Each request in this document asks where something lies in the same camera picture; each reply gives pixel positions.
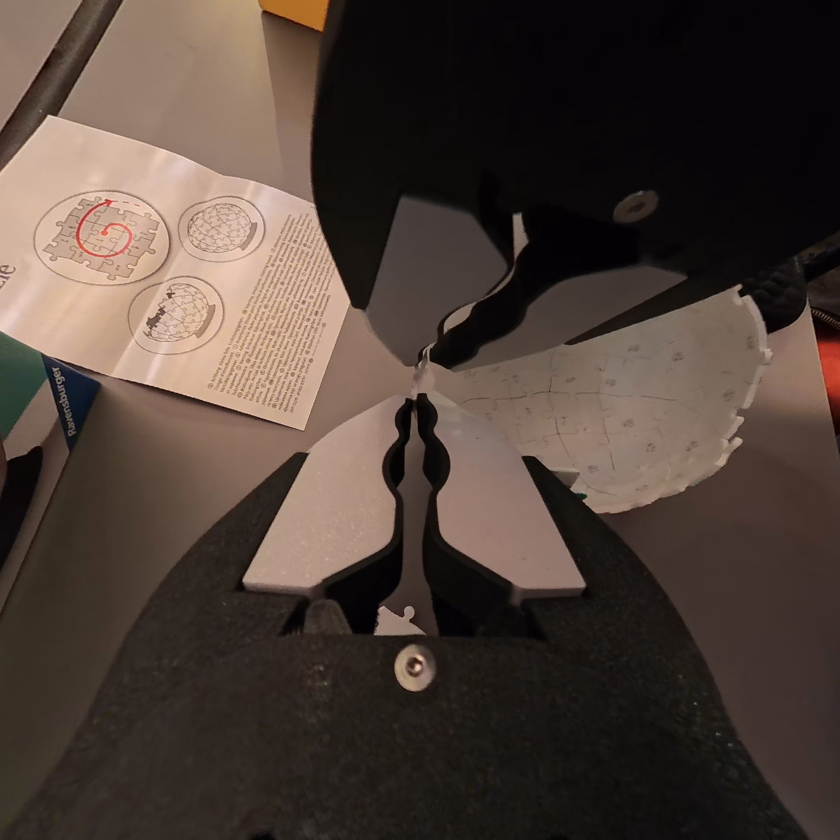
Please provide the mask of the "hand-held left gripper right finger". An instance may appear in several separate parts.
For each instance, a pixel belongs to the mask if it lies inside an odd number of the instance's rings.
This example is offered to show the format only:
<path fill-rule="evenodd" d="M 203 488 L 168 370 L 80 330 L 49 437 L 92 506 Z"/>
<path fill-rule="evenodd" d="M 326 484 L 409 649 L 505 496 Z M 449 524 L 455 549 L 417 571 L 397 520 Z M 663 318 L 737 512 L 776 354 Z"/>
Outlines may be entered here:
<path fill-rule="evenodd" d="M 443 601 L 580 595 L 585 582 L 519 451 L 485 418 L 418 394 L 432 487 L 423 568 Z"/>

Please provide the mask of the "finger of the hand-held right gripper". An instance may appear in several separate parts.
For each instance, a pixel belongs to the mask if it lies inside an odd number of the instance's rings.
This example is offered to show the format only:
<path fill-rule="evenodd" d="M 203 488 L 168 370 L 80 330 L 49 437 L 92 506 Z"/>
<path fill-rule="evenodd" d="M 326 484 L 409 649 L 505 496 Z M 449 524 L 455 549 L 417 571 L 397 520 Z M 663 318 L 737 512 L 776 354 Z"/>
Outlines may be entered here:
<path fill-rule="evenodd" d="M 483 298 L 512 266 L 512 215 L 470 211 L 419 196 L 396 205 L 371 297 L 364 308 L 376 338 L 415 365 L 446 318 Z"/>
<path fill-rule="evenodd" d="M 574 339 L 678 285 L 683 271 L 631 259 L 517 259 L 509 277 L 444 323 L 432 362 L 452 370 L 514 333 Z"/>

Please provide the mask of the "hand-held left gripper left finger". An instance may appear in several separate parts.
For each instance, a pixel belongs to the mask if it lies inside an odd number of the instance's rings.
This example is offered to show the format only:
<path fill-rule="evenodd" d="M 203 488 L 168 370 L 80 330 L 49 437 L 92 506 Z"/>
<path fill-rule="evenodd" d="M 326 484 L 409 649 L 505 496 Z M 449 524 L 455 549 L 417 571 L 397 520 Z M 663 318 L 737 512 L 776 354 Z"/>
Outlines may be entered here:
<path fill-rule="evenodd" d="M 391 396 L 310 447 L 245 573 L 246 590 L 332 599 L 394 592 L 412 405 Z"/>

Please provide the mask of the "half-built puzzle ball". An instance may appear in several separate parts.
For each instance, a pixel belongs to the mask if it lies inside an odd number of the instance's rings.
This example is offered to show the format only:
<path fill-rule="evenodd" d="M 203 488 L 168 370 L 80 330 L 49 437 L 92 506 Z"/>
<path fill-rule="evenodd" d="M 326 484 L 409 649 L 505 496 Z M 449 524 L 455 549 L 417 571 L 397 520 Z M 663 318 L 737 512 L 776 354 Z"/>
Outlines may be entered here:
<path fill-rule="evenodd" d="M 674 496 L 741 444 L 772 352 L 758 306 L 733 287 L 574 345 L 449 371 L 428 360 L 415 391 L 482 417 L 597 513 Z"/>

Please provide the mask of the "joined white puzzle pieces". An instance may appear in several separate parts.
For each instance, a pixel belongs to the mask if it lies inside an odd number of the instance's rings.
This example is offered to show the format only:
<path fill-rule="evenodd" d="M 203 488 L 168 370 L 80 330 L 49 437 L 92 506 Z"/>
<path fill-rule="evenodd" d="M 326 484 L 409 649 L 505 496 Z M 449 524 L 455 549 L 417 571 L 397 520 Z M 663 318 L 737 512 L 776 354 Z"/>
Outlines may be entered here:
<path fill-rule="evenodd" d="M 378 637 L 426 636 L 427 631 L 415 624 L 415 608 L 405 605 L 402 612 L 394 612 L 387 605 L 380 605 L 374 625 L 374 635 Z"/>

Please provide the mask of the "puzzle ball box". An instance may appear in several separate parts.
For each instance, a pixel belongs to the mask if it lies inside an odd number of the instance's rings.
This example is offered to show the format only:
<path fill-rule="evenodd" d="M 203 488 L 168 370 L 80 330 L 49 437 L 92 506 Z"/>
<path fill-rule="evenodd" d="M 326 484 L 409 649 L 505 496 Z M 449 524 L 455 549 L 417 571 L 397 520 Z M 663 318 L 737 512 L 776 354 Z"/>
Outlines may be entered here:
<path fill-rule="evenodd" d="M 1 334 L 1 569 L 23 559 L 100 384 Z"/>

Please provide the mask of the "folded instruction sheet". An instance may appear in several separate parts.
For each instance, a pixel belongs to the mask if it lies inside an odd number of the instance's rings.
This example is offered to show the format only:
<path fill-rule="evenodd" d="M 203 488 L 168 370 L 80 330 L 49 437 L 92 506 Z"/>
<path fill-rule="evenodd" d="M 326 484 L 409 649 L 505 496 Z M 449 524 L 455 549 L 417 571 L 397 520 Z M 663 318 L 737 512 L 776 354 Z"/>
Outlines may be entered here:
<path fill-rule="evenodd" d="M 1 328 L 305 429 L 349 308 L 314 205 L 49 117 L 2 169 Z"/>

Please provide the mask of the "yellow plastic bin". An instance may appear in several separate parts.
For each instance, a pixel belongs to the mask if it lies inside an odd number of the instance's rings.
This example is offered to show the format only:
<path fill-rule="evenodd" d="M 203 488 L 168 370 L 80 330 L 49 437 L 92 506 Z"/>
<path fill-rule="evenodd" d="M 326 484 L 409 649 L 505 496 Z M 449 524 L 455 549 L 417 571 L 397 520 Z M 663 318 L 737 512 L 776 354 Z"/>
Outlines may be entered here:
<path fill-rule="evenodd" d="M 328 0 L 258 1 L 263 12 L 319 33 L 323 31 L 329 3 Z"/>

